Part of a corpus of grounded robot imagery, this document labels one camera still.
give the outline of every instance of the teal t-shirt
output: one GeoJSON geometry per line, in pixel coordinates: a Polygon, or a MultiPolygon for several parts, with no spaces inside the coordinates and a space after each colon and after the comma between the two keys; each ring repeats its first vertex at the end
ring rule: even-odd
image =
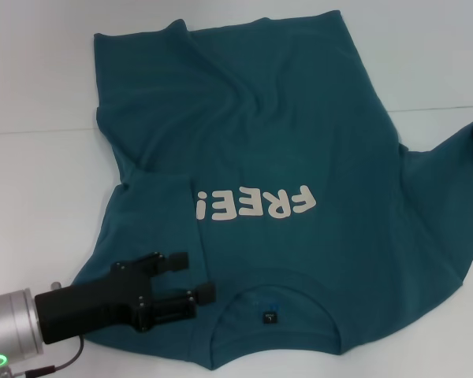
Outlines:
{"type": "Polygon", "coordinates": [[[338,11],[96,35],[95,64],[122,184],[76,283],[187,251],[190,269],[155,290],[210,280],[218,300],[196,319],[91,341],[209,369],[266,349],[341,354],[462,284],[472,125],[431,152],[400,145],[338,11]]]}

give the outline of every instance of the silver cylinder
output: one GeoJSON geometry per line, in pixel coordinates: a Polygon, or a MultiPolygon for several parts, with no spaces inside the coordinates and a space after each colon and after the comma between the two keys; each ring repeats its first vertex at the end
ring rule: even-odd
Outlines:
{"type": "Polygon", "coordinates": [[[0,295],[0,367],[42,352],[42,336],[30,290],[0,295]]]}

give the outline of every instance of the shirt sleeve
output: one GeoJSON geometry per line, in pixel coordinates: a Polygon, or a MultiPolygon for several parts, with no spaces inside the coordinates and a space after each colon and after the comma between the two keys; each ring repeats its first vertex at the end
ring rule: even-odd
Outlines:
{"type": "Polygon", "coordinates": [[[473,260],[473,123],[429,152],[402,147],[402,187],[420,228],[463,280],[473,260]]]}

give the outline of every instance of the white surface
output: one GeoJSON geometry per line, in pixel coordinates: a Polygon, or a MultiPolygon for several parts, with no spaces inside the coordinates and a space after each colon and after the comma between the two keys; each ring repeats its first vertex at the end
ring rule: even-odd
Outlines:
{"type": "Polygon", "coordinates": [[[93,34],[340,9],[388,110],[473,106],[473,0],[0,0],[0,132],[94,127],[93,34]]]}
{"type": "MultiPolygon", "coordinates": [[[[473,0],[1,0],[0,294],[22,287],[36,294],[54,280],[71,282],[92,251],[117,183],[110,148],[92,129],[93,33],[157,30],[182,17],[196,29],[335,8],[388,109],[473,106],[473,0]]],[[[405,144],[428,150],[470,123],[473,109],[392,118],[405,144]]],[[[47,346],[42,357],[14,368],[60,364],[76,349],[75,339],[47,346]]],[[[88,343],[80,360],[56,376],[473,378],[473,266],[464,287],[435,311],[341,357],[267,351],[208,372],[88,343]]]]}

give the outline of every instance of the cable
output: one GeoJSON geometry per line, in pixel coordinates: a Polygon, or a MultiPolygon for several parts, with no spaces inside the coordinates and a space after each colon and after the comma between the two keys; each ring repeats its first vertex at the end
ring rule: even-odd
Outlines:
{"type": "Polygon", "coordinates": [[[13,377],[18,377],[22,376],[24,374],[24,378],[38,378],[39,376],[46,376],[47,374],[52,374],[53,372],[59,372],[60,370],[69,367],[71,364],[73,364],[77,358],[80,357],[82,354],[82,351],[84,349],[84,337],[82,335],[79,336],[80,340],[80,346],[79,350],[77,351],[76,355],[73,356],[73,358],[66,362],[63,365],[59,366],[44,366],[43,368],[38,368],[38,369],[32,369],[32,370],[27,370],[26,372],[17,372],[13,375],[13,377]]]}
{"type": "Polygon", "coordinates": [[[82,354],[82,350],[84,349],[84,337],[82,335],[80,335],[79,340],[80,340],[80,346],[79,346],[79,350],[77,351],[76,355],[73,356],[73,358],[70,361],[66,362],[65,364],[57,366],[56,367],[57,372],[59,372],[60,370],[70,366],[71,364],[73,364],[75,361],[77,361],[77,358],[79,358],[79,356],[82,354]]]}

